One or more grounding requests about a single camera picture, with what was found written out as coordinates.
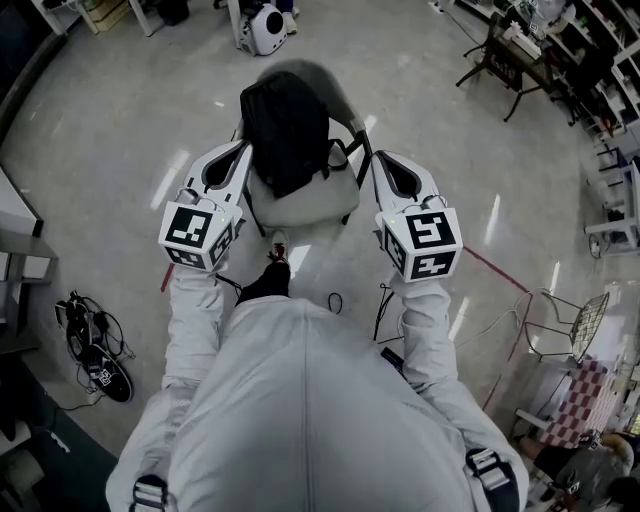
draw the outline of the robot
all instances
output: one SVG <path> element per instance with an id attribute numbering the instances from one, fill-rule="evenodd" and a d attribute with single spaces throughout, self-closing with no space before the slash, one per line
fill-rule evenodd
<path id="1" fill-rule="evenodd" d="M 252 169 L 245 140 L 198 158 L 175 201 L 167 203 L 158 242 L 176 265 L 211 272 L 238 236 L 238 206 Z M 429 171 L 402 155 L 377 151 L 369 162 L 380 213 L 375 231 L 405 282 L 449 276 L 462 251 L 454 208 L 448 208 Z"/>

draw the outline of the black bag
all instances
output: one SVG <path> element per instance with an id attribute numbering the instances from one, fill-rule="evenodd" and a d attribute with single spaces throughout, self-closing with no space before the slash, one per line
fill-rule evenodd
<path id="1" fill-rule="evenodd" d="M 329 152 L 340 140 L 329 141 L 329 113 L 313 90 L 293 73 L 269 75 L 240 95 L 244 137 L 253 144 L 253 163 L 258 176 L 284 197 L 304 187 L 311 177 L 329 169 Z"/>

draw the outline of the polished floor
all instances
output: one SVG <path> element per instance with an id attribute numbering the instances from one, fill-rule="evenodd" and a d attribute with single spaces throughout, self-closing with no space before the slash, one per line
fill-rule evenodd
<path id="1" fill-rule="evenodd" d="M 197 156 L 229 140 L 240 91 L 277 60 L 305 57 L 333 70 L 367 120 L 374 149 L 429 169 L 457 209 L 466 246 L 504 273 L 465 252 L 446 286 L 460 378 L 505 431 L 516 404 L 534 399 L 528 384 L 539 371 L 537 358 L 521 340 L 509 359 L 517 333 L 512 314 L 476 336 L 514 306 L 522 288 L 552 288 L 585 302 L 606 283 L 639 275 L 635 258 L 589 255 L 582 227 L 600 208 L 585 186 L 598 163 L 584 131 L 570 128 L 542 92 L 525 97 L 504 123 L 515 94 L 486 73 L 456 88 L 473 65 L 462 54 L 474 43 L 448 16 L 426 0 L 299 5 L 299 33 L 263 58 L 234 48 L 228 15 L 208 0 L 192 0 L 187 21 L 150 38 L 133 15 L 99 36 L 78 26 L 0 150 L 3 168 L 45 219 L 43 236 L 60 258 L 52 285 L 32 297 L 31 319 L 47 356 L 75 382 L 53 317 L 55 301 L 73 289 L 113 313 L 137 353 L 126 363 L 136 390 L 131 403 L 102 400 L 74 413 L 115 454 L 163 373 L 169 307 L 160 285 L 167 261 L 156 240 L 164 200 Z M 451 13 L 476 40 L 484 37 L 483 21 L 457 6 Z M 290 233 L 293 295 L 324 305 L 331 292 L 340 293 L 341 315 L 368 333 L 379 285 L 392 275 L 372 233 L 377 205 L 370 178 L 346 227 Z M 231 248 L 228 276 L 248 284 L 267 263 L 266 252 L 249 221 Z M 234 295 L 226 292 L 228 312 Z M 400 308 L 392 301 L 379 339 L 397 336 Z M 544 305 L 533 312 L 538 319 L 550 314 Z M 50 386 L 65 399 L 62 386 Z"/>

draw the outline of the sneaker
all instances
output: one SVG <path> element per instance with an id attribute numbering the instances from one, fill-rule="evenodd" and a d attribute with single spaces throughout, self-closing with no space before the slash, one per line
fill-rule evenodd
<path id="1" fill-rule="evenodd" d="M 298 25 L 296 25 L 296 21 L 293 19 L 293 14 L 283 12 L 282 17 L 284 18 L 284 26 L 287 29 L 287 34 L 297 34 Z"/>
<path id="2" fill-rule="evenodd" d="M 287 265 L 289 261 L 289 238 L 283 231 L 276 231 L 271 238 L 271 251 L 269 258 L 274 262 L 283 262 Z"/>

